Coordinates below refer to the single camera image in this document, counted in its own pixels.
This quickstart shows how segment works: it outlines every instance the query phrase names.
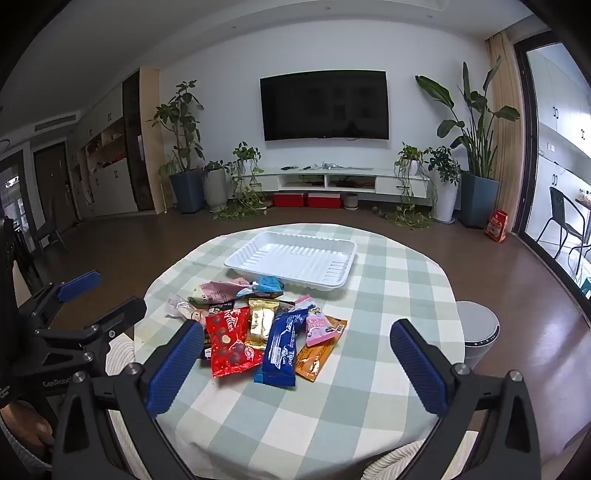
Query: door frame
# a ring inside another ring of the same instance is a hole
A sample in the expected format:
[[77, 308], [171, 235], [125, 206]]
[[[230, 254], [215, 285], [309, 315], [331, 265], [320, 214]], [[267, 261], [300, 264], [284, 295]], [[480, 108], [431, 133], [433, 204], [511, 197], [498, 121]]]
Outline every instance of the door frame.
[[[74, 210], [74, 219], [75, 219], [75, 223], [76, 223], [76, 222], [80, 222], [80, 216], [78, 215], [78, 209], [76, 208], [76, 201], [74, 200], [74, 192], [72, 191], [72, 179], [70, 178], [70, 169], [68, 168], [68, 150], [67, 150], [66, 141], [67, 141], [66, 138], [60, 138], [59, 140], [52, 140], [49, 143], [39, 145], [39, 146], [31, 149], [31, 155], [33, 156], [33, 168], [35, 169], [35, 180], [37, 181], [37, 191], [39, 191], [39, 179], [38, 179], [39, 177], [37, 176], [37, 154], [42, 153], [45, 150], [49, 150], [51, 148], [54, 148], [58, 145], [61, 145], [61, 147], [64, 151], [64, 161], [66, 163], [66, 165], [65, 165], [66, 181], [67, 181], [68, 187], [70, 189], [70, 200], [72, 201], [72, 210]], [[41, 204], [41, 210], [43, 211], [43, 216], [47, 220], [48, 216], [45, 212], [45, 207], [43, 206], [43, 202], [41, 201], [41, 195], [39, 195], [39, 203]]]
[[531, 250], [533, 250], [544, 263], [546, 263], [546, 266], [552, 271], [554, 276], [560, 280], [564, 288], [579, 304], [579, 307], [584, 313], [583, 316], [585, 317], [585, 320], [591, 327], [591, 302], [587, 300], [578, 285], [570, 275], [562, 269], [558, 262], [555, 261], [554, 258], [535, 241], [535, 239], [525, 232], [534, 200], [539, 143], [538, 105], [535, 97], [534, 76], [530, 68], [527, 53], [531, 50], [536, 50], [537, 48], [553, 45], [555, 43], [560, 43], [560, 40], [554, 32], [547, 31], [526, 38], [514, 45], [519, 67], [519, 75], [521, 76], [521, 86], [523, 89], [525, 106], [525, 161], [521, 197], [519, 199], [519, 208], [517, 210], [517, 216], [515, 217], [513, 232]]
[[29, 231], [31, 232], [31, 235], [35, 237], [35, 234], [37, 233], [37, 225], [35, 224], [35, 218], [33, 217], [33, 212], [31, 210], [31, 202], [29, 201], [27, 176], [25, 175], [25, 150], [23, 148], [19, 148], [0, 160], [0, 171], [4, 171], [7, 168], [14, 166], [17, 167], [18, 171], [18, 182], [21, 189], [22, 203], [25, 207], [25, 214], [29, 223]]

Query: wooden floor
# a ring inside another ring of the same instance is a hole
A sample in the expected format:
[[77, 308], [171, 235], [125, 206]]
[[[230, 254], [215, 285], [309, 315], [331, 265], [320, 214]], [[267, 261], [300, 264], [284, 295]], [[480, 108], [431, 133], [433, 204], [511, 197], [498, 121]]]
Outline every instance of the wooden floor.
[[164, 270], [211, 238], [299, 222], [339, 223], [397, 240], [441, 265], [456, 300], [493, 310], [501, 333], [476, 370], [504, 376], [515, 368], [524, 374], [544, 460], [591, 420], [591, 332], [570, 297], [517, 238], [498, 245], [458, 223], [411, 230], [369, 210], [277, 208], [241, 220], [213, 220], [202, 211], [87, 222], [66, 235], [67, 251], [59, 245], [48, 249], [48, 270], [61, 281], [97, 269], [103, 283], [66, 305], [55, 328], [80, 328], [129, 296], [142, 297]]

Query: television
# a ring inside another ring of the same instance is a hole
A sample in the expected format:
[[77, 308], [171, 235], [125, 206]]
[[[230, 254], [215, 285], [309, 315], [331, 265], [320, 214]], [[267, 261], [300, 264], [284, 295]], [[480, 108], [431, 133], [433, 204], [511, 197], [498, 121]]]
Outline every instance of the television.
[[386, 72], [322, 70], [261, 79], [265, 140], [388, 140]]

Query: blue gripper pad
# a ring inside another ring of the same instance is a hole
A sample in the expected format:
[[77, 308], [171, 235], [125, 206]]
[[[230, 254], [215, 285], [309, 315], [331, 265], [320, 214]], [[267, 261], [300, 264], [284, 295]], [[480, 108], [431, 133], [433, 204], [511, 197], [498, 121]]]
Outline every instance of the blue gripper pad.
[[86, 293], [100, 285], [100, 273], [96, 270], [85, 273], [68, 283], [64, 283], [57, 291], [59, 301], [72, 301], [77, 296]]
[[148, 383], [146, 410], [151, 418], [165, 413], [173, 404], [178, 391], [203, 350], [204, 333], [199, 322], [192, 325], [184, 336], [173, 346], [158, 371]]
[[390, 328], [390, 346], [417, 391], [425, 410], [439, 417], [443, 416], [448, 406], [446, 384], [400, 320], [394, 322]]

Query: tv stand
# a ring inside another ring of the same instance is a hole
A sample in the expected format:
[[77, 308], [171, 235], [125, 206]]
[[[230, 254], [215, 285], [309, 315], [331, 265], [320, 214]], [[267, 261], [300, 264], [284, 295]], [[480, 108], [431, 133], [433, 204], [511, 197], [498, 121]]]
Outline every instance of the tv stand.
[[427, 198], [429, 180], [422, 176], [400, 177], [393, 170], [338, 169], [281, 170], [265, 168], [256, 174], [263, 192], [355, 192]]

